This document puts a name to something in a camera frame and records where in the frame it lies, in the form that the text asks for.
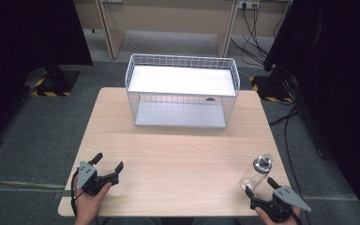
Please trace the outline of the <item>white wire rack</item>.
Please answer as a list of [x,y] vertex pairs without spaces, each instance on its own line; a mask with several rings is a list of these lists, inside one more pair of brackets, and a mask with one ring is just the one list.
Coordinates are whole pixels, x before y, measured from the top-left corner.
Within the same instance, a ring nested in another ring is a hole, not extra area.
[[240,78],[231,58],[134,53],[125,87],[136,126],[225,128]]

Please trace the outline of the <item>black stand base striped tape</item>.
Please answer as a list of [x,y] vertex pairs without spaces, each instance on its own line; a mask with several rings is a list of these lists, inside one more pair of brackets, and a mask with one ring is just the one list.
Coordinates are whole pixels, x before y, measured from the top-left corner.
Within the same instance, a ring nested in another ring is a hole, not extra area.
[[40,97],[68,97],[79,75],[79,70],[62,70],[59,75],[46,72],[37,81],[31,95]]
[[255,91],[261,100],[292,103],[293,98],[283,86],[270,87],[268,76],[254,76],[249,79],[252,90]]

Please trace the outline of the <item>clear bottle with silver lid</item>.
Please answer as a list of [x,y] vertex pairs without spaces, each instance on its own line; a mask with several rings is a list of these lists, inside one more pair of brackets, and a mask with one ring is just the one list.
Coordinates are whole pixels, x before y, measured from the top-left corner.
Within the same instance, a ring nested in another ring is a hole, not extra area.
[[253,159],[238,182],[240,188],[254,190],[271,172],[273,162],[273,157],[270,154],[263,154]]

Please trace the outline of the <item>black curtain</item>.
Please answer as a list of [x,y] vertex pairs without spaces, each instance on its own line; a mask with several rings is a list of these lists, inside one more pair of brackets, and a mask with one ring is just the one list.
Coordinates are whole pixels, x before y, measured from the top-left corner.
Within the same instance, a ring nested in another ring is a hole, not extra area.
[[360,0],[292,0],[265,59],[297,80],[313,130],[360,201]]
[[0,0],[0,132],[31,71],[91,64],[73,0]]

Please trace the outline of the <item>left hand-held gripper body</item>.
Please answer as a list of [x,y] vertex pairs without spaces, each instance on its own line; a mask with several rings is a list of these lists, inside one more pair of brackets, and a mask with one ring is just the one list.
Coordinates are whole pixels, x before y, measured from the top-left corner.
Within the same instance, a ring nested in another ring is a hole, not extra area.
[[91,196],[96,196],[108,183],[113,186],[119,183],[119,174],[116,172],[99,176],[98,171],[88,162],[82,161],[78,170],[78,181],[76,188],[82,189]]

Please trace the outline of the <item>person's right hand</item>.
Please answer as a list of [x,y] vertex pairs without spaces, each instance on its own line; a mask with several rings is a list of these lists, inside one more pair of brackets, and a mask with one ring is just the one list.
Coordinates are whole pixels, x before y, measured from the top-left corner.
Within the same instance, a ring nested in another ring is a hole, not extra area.
[[265,225],[298,225],[297,220],[293,217],[289,217],[282,223],[276,223],[260,207],[256,207],[255,211]]

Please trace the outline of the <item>person's left hand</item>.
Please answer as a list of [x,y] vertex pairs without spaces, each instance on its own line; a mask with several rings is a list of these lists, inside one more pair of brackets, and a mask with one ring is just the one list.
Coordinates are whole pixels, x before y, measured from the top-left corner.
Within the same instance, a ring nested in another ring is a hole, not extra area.
[[77,216],[74,225],[89,225],[98,215],[104,197],[112,187],[111,183],[106,184],[96,196],[90,196],[81,189],[75,189]]

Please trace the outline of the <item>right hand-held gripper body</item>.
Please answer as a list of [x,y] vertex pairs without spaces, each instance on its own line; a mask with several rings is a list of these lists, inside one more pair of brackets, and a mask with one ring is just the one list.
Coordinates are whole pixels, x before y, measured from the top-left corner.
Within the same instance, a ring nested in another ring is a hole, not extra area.
[[250,208],[255,210],[256,207],[260,207],[276,223],[282,223],[289,217],[301,223],[300,211],[311,211],[311,208],[290,187],[275,189],[270,201],[259,199],[254,195],[254,199],[250,200]]

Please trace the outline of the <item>white power strip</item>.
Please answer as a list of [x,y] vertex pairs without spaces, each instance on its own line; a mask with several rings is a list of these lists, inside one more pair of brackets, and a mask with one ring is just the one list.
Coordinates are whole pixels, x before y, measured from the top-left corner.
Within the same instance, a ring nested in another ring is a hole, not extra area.
[[240,9],[257,9],[261,0],[239,0],[238,7]]

